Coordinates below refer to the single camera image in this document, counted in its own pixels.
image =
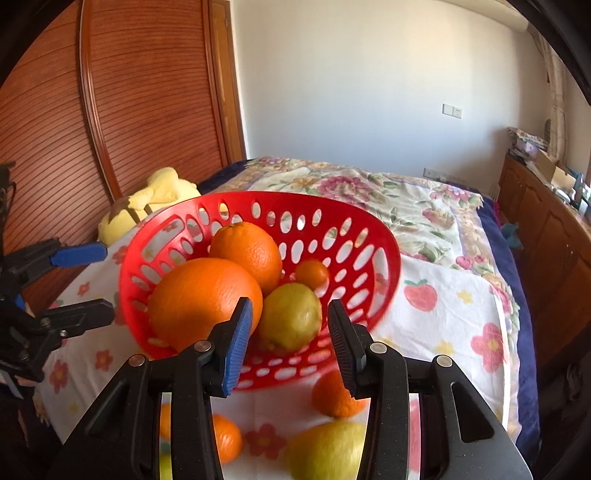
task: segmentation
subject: wooden slat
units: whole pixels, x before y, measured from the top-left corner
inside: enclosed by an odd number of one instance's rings
[[[93,0],[90,31],[97,110],[123,193],[165,166],[193,182],[219,171],[201,0]]]
[[[46,28],[0,89],[0,158],[17,162],[18,184],[6,252],[54,236],[96,239],[109,205],[78,96],[79,8],[74,2]],[[48,307],[80,271],[55,270],[26,290],[27,302]]]

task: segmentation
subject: screw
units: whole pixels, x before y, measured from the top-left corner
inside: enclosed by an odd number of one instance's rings
[[[447,355],[439,355],[437,357],[437,363],[441,366],[441,367],[450,367],[453,365],[453,361],[451,358],[449,358]]]
[[[199,340],[193,348],[198,352],[207,352],[212,347],[212,344],[207,340]]]
[[[382,342],[374,342],[369,346],[369,349],[373,353],[386,353],[388,351],[388,347],[385,346]]]
[[[140,355],[138,353],[137,355],[133,355],[133,356],[129,357],[128,363],[132,367],[139,367],[140,365],[144,364],[145,360],[146,360],[146,358],[143,355]]]

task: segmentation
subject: box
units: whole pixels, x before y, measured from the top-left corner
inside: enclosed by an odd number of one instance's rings
[[[566,193],[570,193],[574,187],[576,179],[568,173],[566,165],[556,158],[548,155],[543,150],[535,156],[535,166],[542,175],[555,187],[563,190]]]

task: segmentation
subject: red plastic basket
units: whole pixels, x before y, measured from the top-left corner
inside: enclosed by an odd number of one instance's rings
[[[220,210],[221,205],[228,212]],[[293,281],[296,265],[315,258],[330,271],[325,291],[317,291],[323,327],[312,343],[285,357],[246,353],[238,388],[270,387],[322,371],[334,364],[326,312],[342,299],[351,319],[371,331],[390,304],[400,277],[400,251],[390,230],[361,208],[322,197],[277,192],[205,195],[163,210],[129,245],[119,279],[119,298],[129,329],[155,359],[175,351],[155,337],[148,322],[148,298],[176,265],[208,255],[212,236],[223,225],[246,221],[265,229],[283,257],[281,283]]]

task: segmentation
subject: wooden cabinet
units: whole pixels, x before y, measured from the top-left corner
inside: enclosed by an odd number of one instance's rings
[[[591,349],[591,228],[511,157],[499,186],[502,213],[519,223],[518,270],[544,383]]]

